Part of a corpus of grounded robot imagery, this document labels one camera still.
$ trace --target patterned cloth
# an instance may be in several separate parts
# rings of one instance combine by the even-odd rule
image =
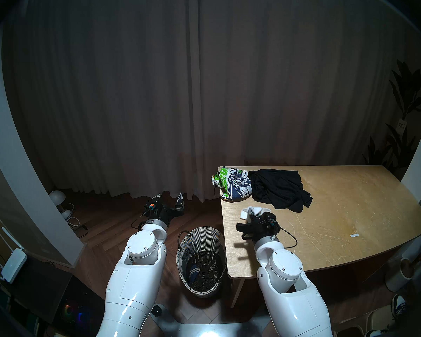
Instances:
[[[223,167],[212,176],[212,184],[223,189],[223,200],[237,200],[250,196],[251,180],[246,170]]]

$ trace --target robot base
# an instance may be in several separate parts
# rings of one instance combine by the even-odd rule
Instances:
[[[178,323],[162,304],[155,305],[150,314],[166,337],[261,337],[263,330],[271,321],[266,307],[259,308],[245,323]]]

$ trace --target wooden table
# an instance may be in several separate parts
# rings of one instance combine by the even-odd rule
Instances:
[[[249,197],[238,202],[221,200],[228,275],[238,279],[232,306],[243,282],[255,278],[259,263],[251,241],[236,231],[240,212],[248,206],[269,208],[279,225],[293,234],[292,248],[305,271],[338,266],[393,249],[421,234],[421,206],[410,191],[383,166],[237,167],[243,170],[298,170],[313,201],[302,213],[276,210]],[[295,241],[278,234],[284,246]]]

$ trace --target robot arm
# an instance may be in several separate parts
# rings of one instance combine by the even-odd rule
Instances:
[[[142,230],[133,234],[116,264],[106,288],[105,315],[97,337],[137,337],[153,308],[166,259],[167,229],[182,215],[179,195],[174,209],[162,204],[160,196],[145,205],[149,213]]]
[[[248,208],[247,224],[236,229],[252,239],[261,267],[257,279],[276,331],[281,337],[331,337],[327,307],[303,271],[301,260],[276,238],[280,227],[270,212],[255,215]],[[292,285],[295,292],[287,293]]]

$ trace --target sneaker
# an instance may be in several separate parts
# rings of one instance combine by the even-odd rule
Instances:
[[[394,295],[391,309],[394,320],[399,319],[399,316],[407,310],[407,303],[401,295]]]
[[[383,336],[388,330],[371,330],[365,333],[365,337]]]

